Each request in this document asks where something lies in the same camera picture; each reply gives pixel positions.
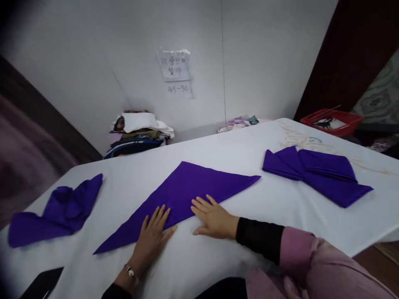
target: napkin fold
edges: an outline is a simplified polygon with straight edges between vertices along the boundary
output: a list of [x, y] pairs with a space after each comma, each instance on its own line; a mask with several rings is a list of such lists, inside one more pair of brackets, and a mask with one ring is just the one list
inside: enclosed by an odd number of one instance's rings
[[294, 169], [288, 166], [287, 163], [284, 163], [270, 150], [266, 150], [262, 170], [294, 181], [299, 181], [304, 179], [303, 175], [297, 173]]
[[[283, 167], [288, 166], [292, 172]], [[349, 207], [372, 191], [370, 186], [357, 183], [355, 173], [347, 157], [287, 147], [275, 154], [267, 150], [264, 171], [299, 179], [343, 208]]]
[[343, 208], [349, 207], [368, 192], [370, 186], [341, 181], [328, 176], [306, 172], [305, 183]]
[[93, 209], [102, 182], [103, 175], [99, 174], [75, 190], [58, 187], [51, 193], [41, 217], [31, 212], [14, 214], [8, 231], [8, 244], [17, 248], [80, 230]]
[[307, 172], [357, 183], [355, 173], [347, 157], [307, 149], [301, 149], [298, 154]]
[[171, 208], [165, 229], [194, 214], [191, 200], [197, 196], [206, 198], [211, 194], [220, 203], [247, 189], [260, 179], [260, 176], [244, 176], [205, 168], [188, 162], [180, 165], [147, 198], [145, 202], [122, 224], [94, 254], [104, 253], [138, 240], [144, 218], [154, 213], [163, 204]]

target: pink sleeve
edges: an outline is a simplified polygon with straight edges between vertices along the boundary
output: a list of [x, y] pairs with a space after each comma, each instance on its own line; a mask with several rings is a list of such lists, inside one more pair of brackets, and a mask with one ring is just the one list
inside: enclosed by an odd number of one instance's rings
[[310, 270], [310, 256], [315, 236], [287, 226], [281, 236], [280, 267], [301, 286]]
[[370, 273], [330, 243], [286, 227], [281, 236], [280, 267], [310, 298], [396, 298]]

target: white tablecloth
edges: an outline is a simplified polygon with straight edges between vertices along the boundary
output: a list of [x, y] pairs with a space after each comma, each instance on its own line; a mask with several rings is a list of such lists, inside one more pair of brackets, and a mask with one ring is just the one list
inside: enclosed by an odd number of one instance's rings
[[[287, 146], [342, 154], [360, 184], [375, 190], [347, 209], [302, 182], [261, 170], [266, 149]], [[42, 271], [65, 266], [51, 298], [100, 298], [129, 259], [135, 244], [93, 256], [181, 161], [224, 172], [261, 175], [249, 189], [222, 203], [230, 213], [312, 231], [349, 256], [379, 240], [399, 237], [399, 161], [288, 119], [77, 166], [27, 211], [41, 215], [51, 191], [78, 186], [104, 174], [104, 183], [84, 227], [74, 234], [12, 249], [8, 227], [0, 232], [1, 270], [19, 297]], [[216, 281], [243, 276], [267, 262], [229, 240], [193, 236], [196, 217], [181, 222], [141, 287], [144, 298], [193, 298]]]

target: handwritten number 45-50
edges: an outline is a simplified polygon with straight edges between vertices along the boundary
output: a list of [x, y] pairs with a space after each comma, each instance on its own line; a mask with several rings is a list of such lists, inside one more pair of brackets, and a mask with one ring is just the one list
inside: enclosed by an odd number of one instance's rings
[[184, 92], [184, 91], [188, 91], [188, 87], [185, 85], [182, 85], [182, 87], [178, 87], [178, 88], [176, 88], [175, 86], [174, 87], [169, 86], [169, 88], [167, 90], [171, 93], [175, 93], [175, 92], [177, 92], [177, 90], [181, 90], [182, 92]]

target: black sleeve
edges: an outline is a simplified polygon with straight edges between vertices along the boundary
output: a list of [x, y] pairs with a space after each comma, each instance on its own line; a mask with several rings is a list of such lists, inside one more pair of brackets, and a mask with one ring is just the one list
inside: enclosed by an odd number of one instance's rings
[[241, 245], [256, 253], [261, 253], [266, 259], [278, 265], [280, 262], [281, 236], [284, 228], [284, 226], [274, 223], [240, 218], [236, 240]]
[[104, 292], [101, 299], [131, 299], [132, 296], [116, 284], [111, 284]]

